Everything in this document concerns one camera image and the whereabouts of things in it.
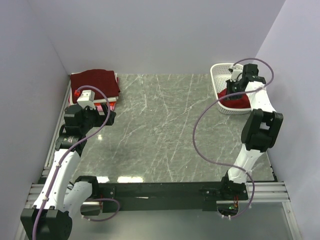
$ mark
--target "white basket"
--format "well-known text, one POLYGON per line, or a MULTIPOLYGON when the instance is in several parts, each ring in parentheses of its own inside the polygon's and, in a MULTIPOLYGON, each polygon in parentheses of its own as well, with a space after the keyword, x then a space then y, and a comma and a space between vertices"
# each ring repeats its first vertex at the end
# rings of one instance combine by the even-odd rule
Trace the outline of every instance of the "white basket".
MULTIPOLYGON (((213 84, 213 91, 215 99, 218 99, 218 93, 227 88, 226 81, 230 79, 231 73, 229 72, 229 68, 233 63, 218 63, 211 67, 211 80, 213 84)), ((237 64, 235 66, 238 69, 243 69, 243 65, 237 64)), ((228 115, 239 115, 239 114, 248 114, 251 112, 251 108, 229 108, 223 106, 219 101, 217 102, 218 110, 222 114, 228 115)))

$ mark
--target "red object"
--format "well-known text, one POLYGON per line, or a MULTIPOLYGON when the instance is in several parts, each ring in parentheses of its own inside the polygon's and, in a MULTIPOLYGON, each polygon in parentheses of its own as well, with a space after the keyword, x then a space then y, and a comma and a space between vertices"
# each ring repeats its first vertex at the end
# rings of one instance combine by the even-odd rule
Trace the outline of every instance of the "red object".
POLYGON ((75 90, 75 91, 74 91, 74 96, 75 96, 75 97, 79 97, 79 96, 80 96, 80 91, 75 90))
MULTIPOLYGON (((113 98, 119 96, 119 86, 115 79, 114 71, 107 71, 104 69, 92 69, 81 73, 71 74, 71 92, 77 90, 83 85, 91 85, 100 89, 107 98, 113 98)), ((77 103, 77 99, 80 95, 75 95, 72 98, 74 104, 77 103)), ((104 97, 96 92, 94 100, 101 100, 104 97)))
MULTIPOLYGON (((110 107, 115 107, 116 101, 111 101, 111 102, 109 102, 109 104, 110 104, 110 107)), ((101 103, 94 103, 94 105, 98 107, 98 106, 101 106, 101 103)))
MULTIPOLYGON (((218 93, 218 98, 221 98, 227 94, 227 89, 223 90, 222 92, 218 93)), ((249 98, 246 94, 242 95, 241 98, 237 100, 226 100, 223 99, 220 101, 220 103, 230 109, 249 109, 251 108, 250 106, 250 101, 249 98)))

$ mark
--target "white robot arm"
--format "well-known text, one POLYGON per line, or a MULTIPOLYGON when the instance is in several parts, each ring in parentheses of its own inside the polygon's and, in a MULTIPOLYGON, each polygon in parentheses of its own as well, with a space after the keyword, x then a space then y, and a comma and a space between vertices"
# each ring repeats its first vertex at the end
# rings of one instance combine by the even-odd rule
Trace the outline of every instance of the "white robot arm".
MULTIPOLYGON (((227 90, 229 90, 227 94, 263 88, 266 82, 263 77, 258 76, 258 73, 256 64, 245 65, 241 80, 227 82, 227 90)), ((247 93, 247 96, 252 112, 243 128, 241 134, 242 147, 234 165, 250 173, 257 159, 275 144, 283 121, 283 115, 277 113, 273 108, 265 88, 253 93, 247 93)), ((231 167, 227 175, 229 180, 236 184, 242 184, 247 181, 246 173, 235 167, 231 167)))
MULTIPOLYGON (((37 240, 68 239, 72 220, 80 211, 83 203, 89 199, 99 198, 99 183, 95 176, 80 176, 74 183, 72 190, 66 194, 68 183, 77 169, 80 157, 87 141, 86 134, 93 127, 101 127, 108 115, 108 108, 101 104, 104 114, 100 115, 93 101, 95 93, 91 90, 83 90, 77 100, 77 104, 68 106, 64 110, 65 124, 59 131, 59 137, 55 142, 53 165, 46 179, 44 187, 34 202, 32 209, 25 208, 21 214, 21 222, 29 239, 32 239, 35 218, 46 200, 44 209, 37 225, 37 240), (72 149, 59 165, 62 156, 75 143, 82 140, 72 149), (54 179, 49 196, 46 193, 54 179)), ((112 125, 116 113, 111 111, 105 125, 112 125)))

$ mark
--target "white wall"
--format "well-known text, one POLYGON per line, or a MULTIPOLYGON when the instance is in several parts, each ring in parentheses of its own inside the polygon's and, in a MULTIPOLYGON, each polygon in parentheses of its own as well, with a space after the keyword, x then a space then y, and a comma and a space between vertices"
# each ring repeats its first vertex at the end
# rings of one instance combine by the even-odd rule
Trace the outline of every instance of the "white wall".
POLYGON ((306 240, 320 235, 319 11, 318 0, 287 0, 257 54, 275 70, 268 93, 284 115, 269 156, 306 240))
POLYGON ((285 0, 28 0, 68 73, 208 73, 255 56, 285 0))
POLYGON ((68 78, 26 0, 0 3, 0 234, 14 238, 44 166, 68 78))

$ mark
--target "purple cable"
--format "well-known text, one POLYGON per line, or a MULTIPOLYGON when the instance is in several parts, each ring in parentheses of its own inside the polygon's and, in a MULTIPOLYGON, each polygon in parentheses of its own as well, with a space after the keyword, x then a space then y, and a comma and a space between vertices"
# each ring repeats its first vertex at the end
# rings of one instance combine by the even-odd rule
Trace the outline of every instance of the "purple cable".
MULTIPOLYGON (((243 61, 246 61, 246 60, 256 60, 256 61, 259 61, 263 64, 265 64, 271 71, 271 79, 270 81, 264 85, 264 87, 268 86, 269 84, 272 83, 272 81, 274 80, 275 78, 275 73, 274 73, 274 70, 272 69, 272 67, 266 63, 265 61, 259 59, 259 58, 255 58, 255 57, 249 57, 249 58, 244 58, 244 59, 241 59, 239 61, 236 61, 233 66, 235 66, 236 64, 240 63, 240 62, 243 62, 243 61)), ((251 94, 251 93, 255 93, 255 92, 258 92, 260 91, 261 89, 263 89, 262 87, 259 87, 255 90, 251 90, 251 91, 242 91, 242 92, 235 92, 235 93, 231 93, 231 94, 228 94, 228 95, 224 95, 222 97, 220 97, 219 99, 217 99, 215 102, 213 102, 210 106, 208 106, 199 116, 199 118, 197 119, 197 121, 195 122, 194 124, 194 127, 193 127, 193 131, 192 131, 192 142, 193 142, 193 146, 194 146, 194 149, 195 151, 199 154, 200 157, 202 157, 204 160, 206 160, 207 162, 209 163, 212 163, 212 164, 217 164, 217 165, 221 165, 221 166, 227 166, 227 167, 231 167, 231 168, 236 168, 236 169, 240 169, 242 171, 245 172, 245 174, 247 174, 247 176, 249 177, 249 179, 251 180, 252 182, 252 194, 251 194, 251 197, 250 197, 250 200, 248 202, 248 204, 246 205, 246 207, 241 211, 239 212, 237 215, 234 215, 234 216, 231 216, 231 218, 236 218, 236 217, 239 217, 240 215, 242 215, 246 210, 248 210, 249 206, 251 205, 253 199, 254 199, 254 194, 255 194, 255 189, 256 189, 256 186, 255 186, 255 182, 253 180, 253 178, 250 176, 250 174, 242 167, 240 166, 236 166, 236 165, 233 165, 233 164, 229 164, 229 163, 221 163, 221 162, 217 162, 217 161, 212 161, 210 160, 209 158, 207 158, 206 156, 204 156, 198 149, 197 145, 196 145, 196 129, 197 129, 197 126, 198 126, 198 123, 200 122, 201 118, 205 115, 205 113, 213 106, 215 105, 217 102, 225 99, 225 98, 228 98, 228 97, 232 97, 232 96, 237 96, 237 95, 243 95, 243 94, 251 94)))
MULTIPOLYGON (((88 88, 88 89, 93 89, 93 90, 96 90, 97 92, 99 92, 103 97, 104 99, 106 100, 106 105, 108 107, 108 113, 106 115, 106 118, 103 122, 103 124, 101 125, 101 127, 99 127, 99 129, 97 131, 95 131, 94 133, 92 133, 91 135, 89 136, 86 136, 85 138, 81 139, 80 141, 76 142, 75 144, 73 144, 61 157, 61 159, 59 160, 57 166, 55 167, 55 171, 54 171, 54 174, 53 174, 53 177, 52 177, 52 180, 49 184, 49 187, 48 187, 48 190, 46 191, 45 193, 45 197, 48 199, 49 195, 50 195, 50 192, 54 186, 54 183, 55 183, 55 180, 58 176, 58 172, 59 172, 59 165, 62 164, 62 162, 65 160, 66 156, 71 152, 72 149, 74 149, 76 146, 78 146, 79 144, 81 144, 82 142, 86 141, 87 139, 91 138, 92 136, 96 135, 107 123, 108 119, 109 119, 109 116, 110 116, 110 103, 108 101, 108 98, 106 97, 106 95, 98 88, 94 87, 94 86, 89 86, 89 85, 84 85, 84 86, 81 86, 77 89, 77 91, 80 91, 81 89, 84 89, 84 88, 88 88)), ((33 229, 32 229, 32 240, 36 240, 37 239, 37 226, 38 226, 38 223, 39 223, 39 219, 40 219, 40 216, 41 216, 41 213, 42 211, 44 210, 45 206, 46 206, 46 203, 47 201, 46 200, 43 200, 40 208, 39 208, 39 211, 38 211, 38 214, 36 215, 36 218, 35 218, 35 221, 34 221, 34 224, 33 224, 33 229)))
POLYGON ((112 214, 111 216, 109 216, 107 218, 104 218, 104 219, 92 219, 92 218, 89 218, 87 216, 83 216, 83 218, 87 219, 87 220, 89 220, 91 222, 104 222, 104 221, 107 221, 109 219, 112 219, 115 215, 117 215, 117 213, 120 210, 120 202, 119 201, 117 201, 117 200, 115 200, 113 198, 97 198, 97 199, 91 200, 91 202, 103 202, 103 201, 115 202, 118 205, 118 207, 117 207, 117 209, 116 209, 114 214, 112 214))

